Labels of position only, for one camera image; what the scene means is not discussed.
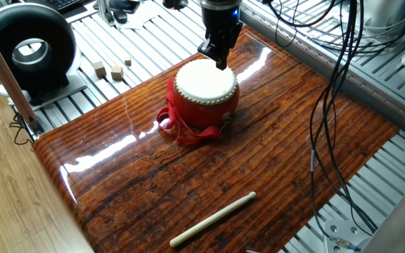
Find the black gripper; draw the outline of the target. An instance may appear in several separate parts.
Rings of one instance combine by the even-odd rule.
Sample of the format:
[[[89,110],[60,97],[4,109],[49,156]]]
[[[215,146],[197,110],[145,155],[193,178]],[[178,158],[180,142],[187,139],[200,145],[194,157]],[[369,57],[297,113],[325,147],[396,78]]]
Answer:
[[[206,40],[198,52],[212,59],[220,70],[226,69],[229,51],[235,46],[243,24],[239,21],[239,5],[224,10],[202,7],[202,21],[206,27]],[[223,42],[224,49],[213,42]]]

